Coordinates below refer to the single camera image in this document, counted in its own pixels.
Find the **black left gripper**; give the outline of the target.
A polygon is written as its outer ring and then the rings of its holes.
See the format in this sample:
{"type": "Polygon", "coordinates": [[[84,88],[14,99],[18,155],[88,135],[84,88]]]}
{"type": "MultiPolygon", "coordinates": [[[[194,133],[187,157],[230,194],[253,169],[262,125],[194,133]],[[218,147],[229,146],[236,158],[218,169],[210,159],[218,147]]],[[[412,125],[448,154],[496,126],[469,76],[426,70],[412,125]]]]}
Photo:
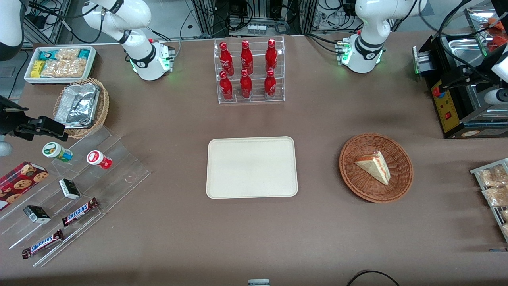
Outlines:
{"type": "Polygon", "coordinates": [[[477,66],[476,71],[466,66],[448,67],[443,69],[439,91],[446,92],[456,87],[491,83],[496,85],[496,76],[489,66],[477,66]]]}

